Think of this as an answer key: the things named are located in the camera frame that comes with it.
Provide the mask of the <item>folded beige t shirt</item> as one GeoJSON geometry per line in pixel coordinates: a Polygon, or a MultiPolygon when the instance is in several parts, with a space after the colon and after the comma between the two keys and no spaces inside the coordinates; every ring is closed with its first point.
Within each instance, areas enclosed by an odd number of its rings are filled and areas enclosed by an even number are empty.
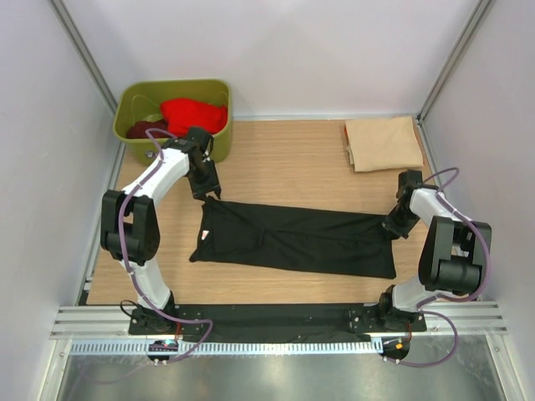
{"type": "Polygon", "coordinates": [[[349,163],[357,173],[414,169],[424,165],[414,119],[348,119],[344,123],[349,163]]]}

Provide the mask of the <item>dark maroon t shirt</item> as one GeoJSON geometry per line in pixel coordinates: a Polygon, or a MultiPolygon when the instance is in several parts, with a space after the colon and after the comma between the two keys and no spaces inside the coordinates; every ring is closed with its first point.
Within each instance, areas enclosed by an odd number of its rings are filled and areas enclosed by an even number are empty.
{"type": "Polygon", "coordinates": [[[148,129],[167,130],[168,124],[164,119],[158,121],[138,121],[126,131],[126,138],[129,140],[147,139],[146,131],[148,129]]]}

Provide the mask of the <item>red t shirt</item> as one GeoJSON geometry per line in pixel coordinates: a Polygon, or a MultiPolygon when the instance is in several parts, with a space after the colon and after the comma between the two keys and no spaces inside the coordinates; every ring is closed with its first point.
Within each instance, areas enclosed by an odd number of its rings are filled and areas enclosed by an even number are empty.
{"type": "Polygon", "coordinates": [[[167,130],[176,136],[185,136],[192,127],[215,135],[225,128],[228,119],[225,105],[216,106],[188,98],[167,100],[160,104],[160,111],[168,124],[167,130]]]}

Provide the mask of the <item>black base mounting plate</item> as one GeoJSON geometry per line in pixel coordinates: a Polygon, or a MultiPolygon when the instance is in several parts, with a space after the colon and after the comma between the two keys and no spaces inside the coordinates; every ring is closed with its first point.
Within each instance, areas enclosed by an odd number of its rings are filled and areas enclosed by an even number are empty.
{"type": "Polygon", "coordinates": [[[185,304],[176,307],[177,316],[185,320],[209,319],[213,332],[225,336],[247,334],[256,342],[261,334],[296,337],[298,331],[314,329],[324,333],[335,332],[425,332],[423,316],[417,313],[380,311],[377,304],[185,304]]]}

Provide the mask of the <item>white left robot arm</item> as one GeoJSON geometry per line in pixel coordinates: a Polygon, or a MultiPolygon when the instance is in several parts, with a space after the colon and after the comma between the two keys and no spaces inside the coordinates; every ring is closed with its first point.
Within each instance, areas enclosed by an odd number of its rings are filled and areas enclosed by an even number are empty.
{"type": "Polygon", "coordinates": [[[171,289],[164,283],[156,259],[161,234],[156,207],[171,187],[187,178],[192,197],[221,195],[213,138],[202,128],[190,128],[184,138],[163,129],[147,129],[156,147],[151,165],[122,190],[107,190],[102,197],[100,245],[126,270],[148,324],[159,334],[171,332],[177,323],[209,324],[206,319],[186,320],[176,315],[171,289]]]}

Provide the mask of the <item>black t shirt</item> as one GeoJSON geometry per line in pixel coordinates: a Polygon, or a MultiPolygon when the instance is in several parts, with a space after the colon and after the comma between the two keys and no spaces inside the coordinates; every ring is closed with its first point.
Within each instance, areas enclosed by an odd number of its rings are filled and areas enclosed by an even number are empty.
{"type": "Polygon", "coordinates": [[[382,215],[246,204],[208,197],[190,260],[394,279],[382,215]]]}

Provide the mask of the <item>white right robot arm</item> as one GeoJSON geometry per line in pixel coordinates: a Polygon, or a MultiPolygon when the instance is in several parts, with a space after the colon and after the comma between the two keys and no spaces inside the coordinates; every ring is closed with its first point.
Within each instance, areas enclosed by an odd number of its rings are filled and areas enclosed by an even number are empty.
{"type": "Polygon", "coordinates": [[[491,269],[491,227],[460,213],[440,187],[426,183],[420,171],[399,174],[396,200],[383,223],[393,238],[407,238],[420,221],[428,232],[417,275],[380,296],[376,319],[388,331],[422,319],[421,308],[438,299],[477,299],[491,269]]]}

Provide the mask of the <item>olive green plastic bin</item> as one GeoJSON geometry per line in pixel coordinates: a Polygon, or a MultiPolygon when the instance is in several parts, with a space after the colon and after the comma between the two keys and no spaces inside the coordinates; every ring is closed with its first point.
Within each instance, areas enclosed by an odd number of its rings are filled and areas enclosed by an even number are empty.
{"type": "Polygon", "coordinates": [[[220,79],[144,81],[124,90],[115,112],[113,130],[142,165],[155,158],[146,137],[149,128],[184,137],[188,129],[206,130],[214,139],[211,158],[225,160],[232,143],[232,92],[220,79]]]}

